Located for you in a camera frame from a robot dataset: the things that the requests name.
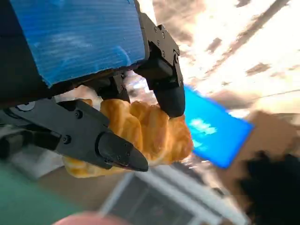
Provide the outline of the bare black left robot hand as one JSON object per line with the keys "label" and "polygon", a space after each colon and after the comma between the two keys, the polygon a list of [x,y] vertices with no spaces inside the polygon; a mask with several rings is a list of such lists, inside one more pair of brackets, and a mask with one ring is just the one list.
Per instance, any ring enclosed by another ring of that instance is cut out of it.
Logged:
{"label": "bare black left robot hand", "polygon": [[0,121],[20,127],[0,139],[0,156],[32,144],[110,169],[148,170],[148,161],[80,100],[55,96],[80,85],[129,102],[123,83],[144,77],[170,117],[185,111],[180,51],[136,0],[3,0],[0,3]]}

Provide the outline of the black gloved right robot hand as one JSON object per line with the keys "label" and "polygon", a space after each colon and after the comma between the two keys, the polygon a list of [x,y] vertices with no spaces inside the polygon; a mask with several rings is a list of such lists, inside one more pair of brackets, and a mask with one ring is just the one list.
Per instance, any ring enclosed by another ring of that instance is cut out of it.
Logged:
{"label": "black gloved right robot hand", "polygon": [[300,223],[300,159],[286,154],[270,159],[263,151],[246,160],[247,177],[238,184],[250,201],[246,213],[254,225]]}

